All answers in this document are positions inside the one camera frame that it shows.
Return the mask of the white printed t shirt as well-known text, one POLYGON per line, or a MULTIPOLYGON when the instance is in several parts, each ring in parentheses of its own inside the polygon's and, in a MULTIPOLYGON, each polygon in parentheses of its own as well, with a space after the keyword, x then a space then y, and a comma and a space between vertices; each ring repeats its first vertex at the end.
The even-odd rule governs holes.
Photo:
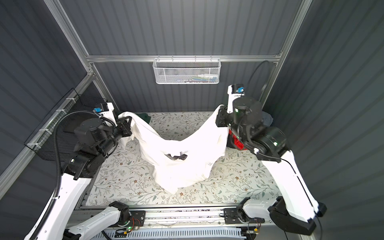
POLYGON ((118 118, 132 118, 132 135, 123 137, 120 143, 126 146, 137 139, 141 158, 154 166, 155 182, 174 195, 179 188, 207 179, 213 164, 225 155, 229 128, 217 127, 219 110, 216 108, 196 132, 182 141, 165 140, 138 115, 124 112, 118 118))

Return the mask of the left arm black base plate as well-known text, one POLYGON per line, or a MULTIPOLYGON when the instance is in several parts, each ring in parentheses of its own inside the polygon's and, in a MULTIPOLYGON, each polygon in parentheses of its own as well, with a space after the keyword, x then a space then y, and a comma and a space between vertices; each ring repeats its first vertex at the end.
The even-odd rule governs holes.
POLYGON ((109 228, 140 228, 144 226, 146 211, 130 211, 129 218, 110 225, 109 228))

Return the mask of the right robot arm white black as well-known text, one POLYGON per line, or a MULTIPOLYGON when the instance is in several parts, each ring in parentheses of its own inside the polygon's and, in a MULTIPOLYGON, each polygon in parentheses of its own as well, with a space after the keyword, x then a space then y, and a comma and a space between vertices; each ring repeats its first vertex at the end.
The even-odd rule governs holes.
POLYGON ((255 218, 270 219, 285 232, 310 236, 327 207, 310 193, 284 133, 264 125, 262 104, 255 99, 238 97, 218 110, 217 127, 228 128, 262 162, 281 193, 266 203, 244 198, 237 205, 239 220, 248 223, 255 218))

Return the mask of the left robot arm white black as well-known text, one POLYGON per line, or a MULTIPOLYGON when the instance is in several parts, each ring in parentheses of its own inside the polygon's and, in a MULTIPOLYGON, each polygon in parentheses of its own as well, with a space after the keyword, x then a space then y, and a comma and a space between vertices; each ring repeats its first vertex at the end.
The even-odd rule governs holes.
POLYGON ((75 205, 103 162, 116 150, 121 138, 130 137, 132 117, 111 121, 94 115, 74 129, 78 148, 62 168, 58 141, 54 140, 57 180, 53 194, 27 240, 90 240, 106 228, 126 227, 131 222, 129 206, 118 201, 90 219, 67 228, 75 205))

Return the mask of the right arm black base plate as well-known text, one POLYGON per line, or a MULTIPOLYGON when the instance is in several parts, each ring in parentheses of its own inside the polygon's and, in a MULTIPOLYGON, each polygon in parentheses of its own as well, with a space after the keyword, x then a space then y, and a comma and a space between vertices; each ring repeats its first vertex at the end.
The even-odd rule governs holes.
POLYGON ((223 212, 219 214, 221 218, 224 218, 225 224, 235 225, 235 224, 256 224, 260 225, 265 223, 263 218, 250 218, 242 220, 239 218, 240 214, 236 208, 224 208, 223 212))

